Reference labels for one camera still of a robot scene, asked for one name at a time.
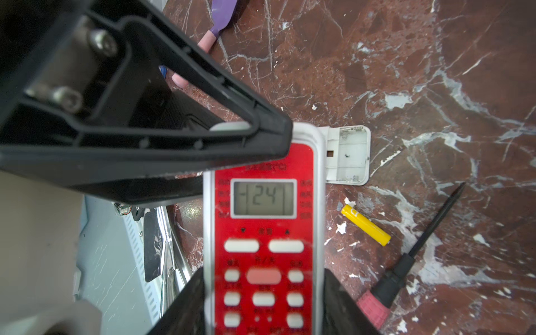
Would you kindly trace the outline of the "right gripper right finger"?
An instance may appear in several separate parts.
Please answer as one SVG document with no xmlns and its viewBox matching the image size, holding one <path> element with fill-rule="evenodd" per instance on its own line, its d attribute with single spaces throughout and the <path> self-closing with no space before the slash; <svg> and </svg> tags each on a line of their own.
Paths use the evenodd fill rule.
<svg viewBox="0 0 536 335">
<path fill-rule="evenodd" d="M 329 269 L 325 269 L 323 295 L 324 335 L 379 335 L 379 331 Z"/>
</svg>

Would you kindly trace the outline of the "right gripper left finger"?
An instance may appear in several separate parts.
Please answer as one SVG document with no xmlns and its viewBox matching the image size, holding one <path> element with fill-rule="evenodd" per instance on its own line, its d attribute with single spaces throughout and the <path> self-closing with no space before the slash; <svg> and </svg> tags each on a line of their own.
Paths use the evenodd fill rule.
<svg viewBox="0 0 536 335">
<path fill-rule="evenodd" d="M 198 269 L 149 335 L 205 334 L 204 268 Z"/>
</svg>

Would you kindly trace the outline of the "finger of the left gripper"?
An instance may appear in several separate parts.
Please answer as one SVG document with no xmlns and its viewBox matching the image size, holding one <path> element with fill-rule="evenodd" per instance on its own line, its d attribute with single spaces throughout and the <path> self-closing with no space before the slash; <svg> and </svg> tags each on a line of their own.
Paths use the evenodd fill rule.
<svg viewBox="0 0 536 335">
<path fill-rule="evenodd" d="M 1 169 L 127 205 L 282 159 L 293 123 L 148 1 L 1 3 Z"/>
</svg>

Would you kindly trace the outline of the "pink handled screwdriver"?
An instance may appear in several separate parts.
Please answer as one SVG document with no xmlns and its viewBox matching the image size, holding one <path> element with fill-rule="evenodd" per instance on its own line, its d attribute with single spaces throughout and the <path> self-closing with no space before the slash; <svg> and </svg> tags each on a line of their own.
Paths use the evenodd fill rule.
<svg viewBox="0 0 536 335">
<path fill-rule="evenodd" d="M 462 182 L 455 189 L 411 250 L 408 253 L 404 253 L 397 263 L 384 273 L 379 282 L 358 300 L 357 305 L 361 312 L 377 330 L 380 330 L 385 324 L 392 304 L 399 292 L 406 287 L 406 276 L 415 264 L 415 257 L 461 197 L 465 187 L 466 182 Z"/>
</svg>

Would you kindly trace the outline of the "yellow battery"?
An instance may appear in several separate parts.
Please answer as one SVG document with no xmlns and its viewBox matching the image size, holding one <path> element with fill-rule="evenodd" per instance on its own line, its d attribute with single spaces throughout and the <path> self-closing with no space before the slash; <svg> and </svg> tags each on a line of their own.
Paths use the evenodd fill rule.
<svg viewBox="0 0 536 335">
<path fill-rule="evenodd" d="M 391 236 L 350 205 L 345 205 L 341 213 L 381 246 L 389 244 Z"/>
</svg>

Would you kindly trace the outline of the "red white remote control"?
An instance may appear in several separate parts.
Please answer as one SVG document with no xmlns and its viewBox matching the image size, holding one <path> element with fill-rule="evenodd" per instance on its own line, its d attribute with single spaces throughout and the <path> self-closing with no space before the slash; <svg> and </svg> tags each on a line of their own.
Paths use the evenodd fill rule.
<svg viewBox="0 0 536 335">
<path fill-rule="evenodd" d="M 320 334 L 325 139 L 294 123 L 286 157 L 203 175 L 207 334 Z"/>
</svg>

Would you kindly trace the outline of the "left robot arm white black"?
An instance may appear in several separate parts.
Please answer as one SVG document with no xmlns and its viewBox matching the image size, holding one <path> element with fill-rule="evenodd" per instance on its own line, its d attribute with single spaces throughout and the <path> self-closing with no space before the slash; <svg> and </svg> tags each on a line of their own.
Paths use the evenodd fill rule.
<svg viewBox="0 0 536 335">
<path fill-rule="evenodd" d="M 293 123 L 148 1 L 1 3 L 1 333 L 95 334 L 82 199 L 167 205 L 272 161 Z"/>
</svg>

